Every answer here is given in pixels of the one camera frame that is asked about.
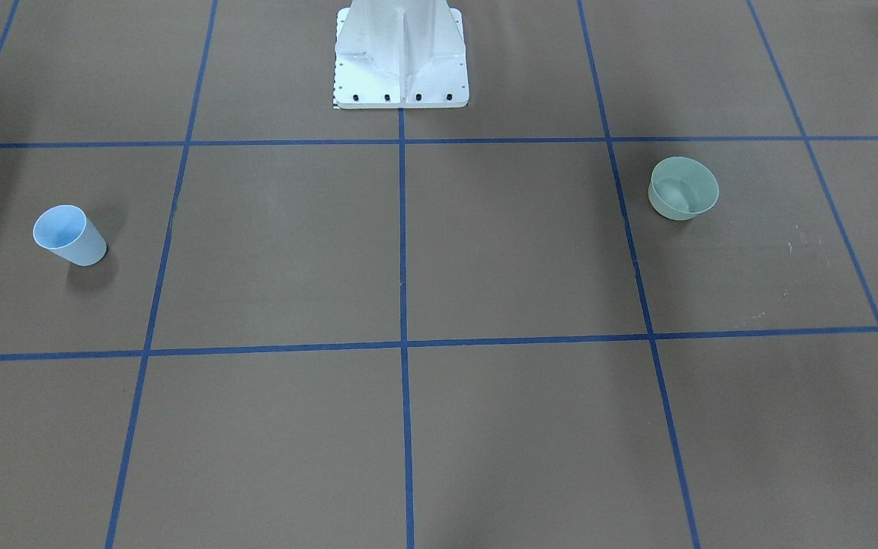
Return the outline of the light green ceramic bowl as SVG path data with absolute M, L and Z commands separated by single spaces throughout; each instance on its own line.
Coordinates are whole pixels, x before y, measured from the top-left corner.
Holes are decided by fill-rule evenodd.
M 649 205 L 659 215 L 689 221 L 717 205 L 720 185 L 700 161 L 672 156 L 655 164 L 647 194 Z

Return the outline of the light blue plastic cup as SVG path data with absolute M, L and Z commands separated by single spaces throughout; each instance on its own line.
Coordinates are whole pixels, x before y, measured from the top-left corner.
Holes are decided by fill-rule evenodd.
M 104 259 L 107 240 L 80 207 L 60 204 L 44 211 L 35 221 L 35 243 L 71 265 L 88 267 Z

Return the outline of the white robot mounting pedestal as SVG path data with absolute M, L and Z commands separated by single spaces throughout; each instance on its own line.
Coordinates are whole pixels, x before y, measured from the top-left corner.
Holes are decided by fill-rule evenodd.
M 335 16 L 332 107 L 464 108 L 463 14 L 446 1 L 353 1 Z

